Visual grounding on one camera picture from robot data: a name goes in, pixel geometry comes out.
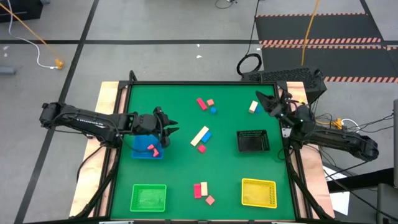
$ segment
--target blue basket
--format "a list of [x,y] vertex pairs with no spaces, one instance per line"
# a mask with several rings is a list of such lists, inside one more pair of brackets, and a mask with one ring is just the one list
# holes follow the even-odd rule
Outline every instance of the blue basket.
[[[134,136],[134,139],[132,140],[132,147],[134,149],[140,150],[140,151],[147,151],[147,152],[136,152],[133,151],[131,152],[131,157],[133,159],[163,159],[163,153],[164,149],[163,146],[158,143],[159,140],[153,136],[153,135],[141,135],[141,136]],[[148,146],[153,144],[157,151],[159,152],[159,155],[157,157],[154,157],[154,151],[153,150],[148,150]]]

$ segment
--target hazard stripe tape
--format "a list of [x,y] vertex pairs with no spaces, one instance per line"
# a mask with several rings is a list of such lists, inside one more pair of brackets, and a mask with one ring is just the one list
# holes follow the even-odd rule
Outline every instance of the hazard stripe tape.
[[[260,40],[260,44],[303,44],[304,39],[289,40]],[[306,44],[368,44],[380,43],[381,38],[360,37],[360,38],[325,38],[325,39],[307,39]]]
[[[364,12],[349,12],[349,13],[317,13],[316,16],[355,16],[365,15]],[[305,14],[260,14],[256,17],[280,17],[280,16],[312,16],[312,13]]]
[[398,83],[398,77],[325,77],[325,82]]
[[398,47],[387,47],[387,50],[397,50]]
[[[303,48],[302,44],[265,44],[262,48]],[[388,49],[380,45],[306,45],[307,49]]]

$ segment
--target green basket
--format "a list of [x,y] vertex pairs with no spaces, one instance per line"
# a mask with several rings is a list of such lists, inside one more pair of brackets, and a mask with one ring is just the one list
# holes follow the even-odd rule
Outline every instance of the green basket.
[[132,186],[130,211],[164,212],[166,207],[166,185],[134,184]]

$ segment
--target wooden board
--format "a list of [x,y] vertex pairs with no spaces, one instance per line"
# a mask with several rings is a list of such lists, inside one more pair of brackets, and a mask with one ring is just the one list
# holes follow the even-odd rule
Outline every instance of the wooden board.
[[[116,95],[118,93],[119,82],[103,82],[98,95],[95,108],[96,112],[111,114],[113,113]],[[96,139],[89,139],[86,145],[83,160],[93,153],[100,143]],[[79,180],[77,182],[75,196],[73,198],[70,216],[81,212],[84,206],[90,201],[100,183],[100,177],[105,157],[105,148],[102,148],[95,156],[86,162],[81,168]],[[108,190],[104,193],[104,198],[108,198]]]
[[[304,84],[302,82],[287,82],[287,91],[292,94],[293,100],[308,103],[307,96],[305,94]],[[307,189],[317,200],[317,202],[322,206],[324,211],[331,217],[334,217],[335,213],[333,211],[333,207],[331,206],[328,184],[326,183],[326,178],[323,172],[322,159],[319,152],[317,151],[319,149],[316,145],[311,146],[313,146],[314,148],[304,146],[300,150]],[[294,154],[292,154],[292,162],[294,163],[294,168],[297,171],[296,161],[297,160]],[[297,197],[303,198],[303,195],[297,185],[296,191]],[[299,207],[301,216],[303,218],[306,217],[303,201],[299,202]],[[312,215],[314,218],[318,218],[317,214],[314,211],[312,211]]]
[[[114,104],[116,100],[116,95],[118,92],[119,82],[103,82],[101,85],[101,90],[99,91],[98,101],[95,111],[105,114],[113,113]],[[305,96],[305,90],[303,83],[301,82],[287,82],[289,92],[293,95],[294,100],[307,102],[307,97]],[[124,100],[126,98],[126,89],[122,91],[121,103],[119,107],[119,113],[123,112]],[[89,156],[95,149],[98,148],[98,141],[95,139],[88,140],[84,158]],[[303,147],[300,151],[302,156],[303,168],[305,173],[305,179],[307,181],[307,187],[317,202],[323,207],[327,214],[334,217],[333,207],[331,206],[331,200],[329,196],[328,186],[323,173],[322,160],[318,152],[316,152],[311,147]],[[108,166],[108,171],[112,166],[113,151],[111,153],[111,159]],[[83,207],[90,201],[93,194],[98,188],[100,182],[101,171],[103,167],[103,161],[105,156],[105,150],[101,150],[95,156],[93,156],[86,164],[83,166],[80,172],[80,178],[77,183],[75,196],[73,198],[72,207],[70,210],[70,215],[76,215],[79,213]],[[297,170],[297,164],[294,154],[292,155],[292,161],[294,162],[295,169]],[[299,209],[302,217],[305,217],[305,207],[303,202],[303,195],[298,187],[297,197],[299,200]],[[100,215],[105,215],[106,205],[108,202],[109,186],[103,194],[103,200],[101,204]]]

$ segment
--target white paper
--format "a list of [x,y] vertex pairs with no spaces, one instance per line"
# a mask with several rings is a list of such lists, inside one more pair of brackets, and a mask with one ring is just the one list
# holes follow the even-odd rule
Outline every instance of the white paper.
[[[334,174],[335,170],[329,169],[323,166],[323,170],[325,170],[325,177],[329,174]],[[344,174],[335,174],[332,176],[333,179],[338,180],[340,178],[345,178]],[[340,212],[344,215],[348,215],[348,206],[349,206],[349,192],[340,192],[340,193],[332,193],[330,194],[331,205],[333,206],[334,211]]]

